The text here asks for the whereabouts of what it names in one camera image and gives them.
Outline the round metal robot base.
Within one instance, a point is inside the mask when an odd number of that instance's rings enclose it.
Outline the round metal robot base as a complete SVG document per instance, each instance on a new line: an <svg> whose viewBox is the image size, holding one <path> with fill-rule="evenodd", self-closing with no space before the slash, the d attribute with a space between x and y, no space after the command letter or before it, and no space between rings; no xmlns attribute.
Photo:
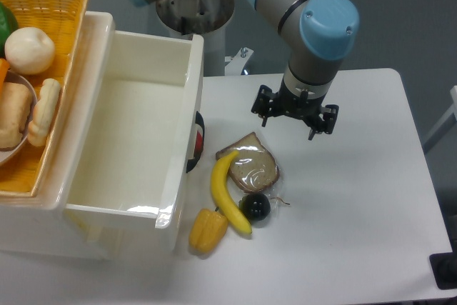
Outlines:
<svg viewBox="0 0 457 305"><path fill-rule="evenodd" d="M225 74L226 27L235 10L234 0L158 0L156 13L169 36L204 38L204 76Z"/></svg>

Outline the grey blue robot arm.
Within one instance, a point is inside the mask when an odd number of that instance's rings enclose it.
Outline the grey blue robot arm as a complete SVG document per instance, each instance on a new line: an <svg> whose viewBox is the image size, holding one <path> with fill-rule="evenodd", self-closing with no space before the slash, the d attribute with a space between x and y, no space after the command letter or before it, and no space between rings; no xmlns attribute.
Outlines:
<svg viewBox="0 0 457 305"><path fill-rule="evenodd" d="M155 4L162 24L175 36L209 35L223 29L234 0L131 0ZM263 120L287 116L306 124L311 134L331 134L336 105L323 100L352 50L359 29L357 8L349 0L247 0L291 48L281 87L258 90L252 112Z"/></svg>

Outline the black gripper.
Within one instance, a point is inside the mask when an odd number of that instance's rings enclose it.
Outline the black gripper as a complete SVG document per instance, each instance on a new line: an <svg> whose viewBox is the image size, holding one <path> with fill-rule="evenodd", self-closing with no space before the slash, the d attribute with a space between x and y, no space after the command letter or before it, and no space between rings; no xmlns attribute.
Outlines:
<svg viewBox="0 0 457 305"><path fill-rule="evenodd" d="M261 119L261 126L265 127L272 116L288 116L294 119L308 120L310 128L308 140L312 140L317 134L332 134L338 118L339 106L329 104L321 106L324 96L311 99L307 96L297 96L286 86L285 81L277 94L266 85L260 85L251 112Z"/></svg>

